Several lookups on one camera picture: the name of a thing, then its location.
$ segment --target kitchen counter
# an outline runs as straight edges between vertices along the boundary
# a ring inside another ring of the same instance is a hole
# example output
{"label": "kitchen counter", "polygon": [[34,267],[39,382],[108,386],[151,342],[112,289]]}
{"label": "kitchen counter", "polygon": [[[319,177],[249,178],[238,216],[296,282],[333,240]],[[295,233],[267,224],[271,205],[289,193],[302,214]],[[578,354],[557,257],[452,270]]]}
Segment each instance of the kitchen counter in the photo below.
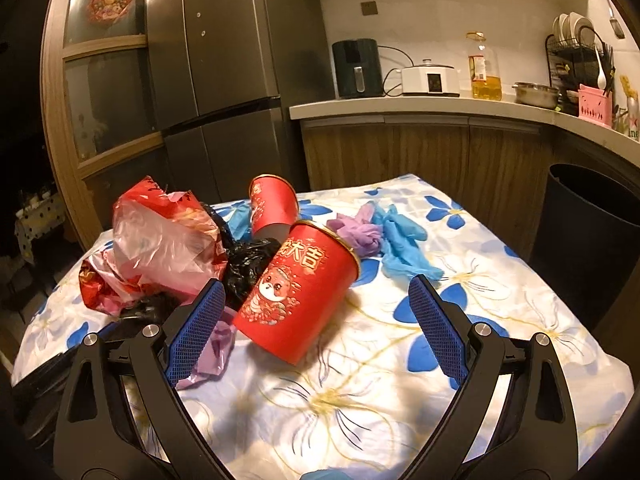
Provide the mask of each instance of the kitchen counter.
{"label": "kitchen counter", "polygon": [[293,106],[289,111],[293,120],[349,116],[350,124],[358,123],[356,116],[363,116],[361,123],[385,122],[385,114],[456,114],[546,124],[595,142],[640,168],[640,143],[627,136],[578,117],[505,101],[463,97],[373,97],[322,101]]}

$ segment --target gold rim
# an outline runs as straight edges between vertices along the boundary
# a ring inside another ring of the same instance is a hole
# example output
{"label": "gold rim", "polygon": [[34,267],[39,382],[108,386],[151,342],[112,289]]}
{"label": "gold rim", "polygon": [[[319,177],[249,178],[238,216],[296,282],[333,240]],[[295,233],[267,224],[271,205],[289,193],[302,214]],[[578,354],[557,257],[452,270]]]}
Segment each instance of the gold rim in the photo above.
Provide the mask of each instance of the gold rim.
{"label": "gold rim", "polygon": [[311,226],[311,227],[315,227],[316,229],[322,231],[324,234],[329,235],[331,238],[333,238],[335,241],[337,241],[342,247],[347,249],[349,251],[349,254],[351,255],[351,257],[356,262],[356,268],[358,269],[358,275],[356,276],[356,280],[360,277],[360,273],[362,272],[362,268],[360,267],[360,259],[359,259],[358,255],[355,253],[353,248],[347,242],[345,242],[342,238],[340,238],[336,233],[331,231],[331,229],[329,229],[328,227],[325,227],[325,226],[320,225],[320,224],[318,224],[316,222],[313,222],[312,220],[298,220],[297,222],[295,222],[291,226],[291,229],[293,229],[296,225],[308,225],[308,226]]}
{"label": "gold rim", "polygon": [[296,208],[298,210],[298,213],[300,213],[300,204],[298,203],[298,196],[296,195],[296,190],[293,189],[293,186],[289,183],[288,180],[286,180],[285,178],[282,178],[281,176],[273,175],[271,173],[263,173],[262,175],[254,176],[252,178],[251,182],[249,183],[249,199],[251,198],[251,188],[254,186],[254,181],[264,176],[272,176],[273,178],[277,178],[278,180],[283,181],[285,184],[287,184],[287,186],[289,186],[289,189],[291,190],[291,192],[293,193],[293,196],[296,199]]}

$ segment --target wooden cabinet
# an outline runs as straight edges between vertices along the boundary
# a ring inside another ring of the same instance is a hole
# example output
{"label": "wooden cabinet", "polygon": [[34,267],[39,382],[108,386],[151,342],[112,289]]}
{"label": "wooden cabinet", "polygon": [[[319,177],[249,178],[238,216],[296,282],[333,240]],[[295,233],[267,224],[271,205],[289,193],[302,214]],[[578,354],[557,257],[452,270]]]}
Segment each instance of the wooden cabinet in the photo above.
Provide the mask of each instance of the wooden cabinet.
{"label": "wooden cabinet", "polygon": [[551,161],[540,126],[470,120],[460,203],[524,259],[536,236]]}
{"label": "wooden cabinet", "polygon": [[466,118],[396,121],[304,128],[311,189],[364,186],[415,173],[459,197],[467,167]]}
{"label": "wooden cabinet", "polygon": [[163,187],[171,182],[146,46],[145,0],[49,2],[42,119],[56,185],[84,248],[111,225],[106,197],[147,174]]}

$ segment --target blue latex glove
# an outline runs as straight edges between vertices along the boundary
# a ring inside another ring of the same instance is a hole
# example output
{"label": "blue latex glove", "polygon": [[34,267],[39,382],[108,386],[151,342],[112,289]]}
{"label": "blue latex glove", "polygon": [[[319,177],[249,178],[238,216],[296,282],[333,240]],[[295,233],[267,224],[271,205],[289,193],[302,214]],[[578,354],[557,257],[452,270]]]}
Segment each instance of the blue latex glove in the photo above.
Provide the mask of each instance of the blue latex glove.
{"label": "blue latex glove", "polygon": [[427,231],[413,220],[398,213],[395,205],[385,212],[378,204],[371,222],[382,225],[382,269],[386,276],[411,280],[416,274],[424,274],[429,280],[437,281],[442,269],[433,267],[424,257],[417,241],[427,239]]}
{"label": "blue latex glove", "polygon": [[300,480],[352,480],[351,477],[339,469],[319,469],[311,473],[304,473]]}
{"label": "blue latex glove", "polygon": [[226,222],[234,240],[244,242],[251,239],[250,218],[251,204],[245,202],[236,208],[231,218]]}

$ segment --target metal screw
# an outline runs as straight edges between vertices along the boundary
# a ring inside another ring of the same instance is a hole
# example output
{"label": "metal screw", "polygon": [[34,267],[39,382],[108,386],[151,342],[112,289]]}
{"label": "metal screw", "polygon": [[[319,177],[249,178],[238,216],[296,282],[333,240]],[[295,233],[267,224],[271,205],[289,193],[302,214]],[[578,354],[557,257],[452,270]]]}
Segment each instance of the metal screw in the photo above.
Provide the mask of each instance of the metal screw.
{"label": "metal screw", "polygon": [[95,344],[96,341],[98,341],[98,335],[94,333],[87,334],[84,336],[84,339],[82,339],[82,342],[87,346]]}
{"label": "metal screw", "polygon": [[142,335],[144,337],[153,337],[158,332],[160,332],[160,328],[158,325],[147,325],[142,329]]}
{"label": "metal screw", "polygon": [[542,346],[546,346],[549,344],[549,338],[546,336],[546,334],[543,334],[543,333],[536,334],[536,341],[538,342],[539,345],[542,345]]}
{"label": "metal screw", "polygon": [[489,335],[491,333],[491,327],[487,323],[478,323],[475,329],[479,335]]}

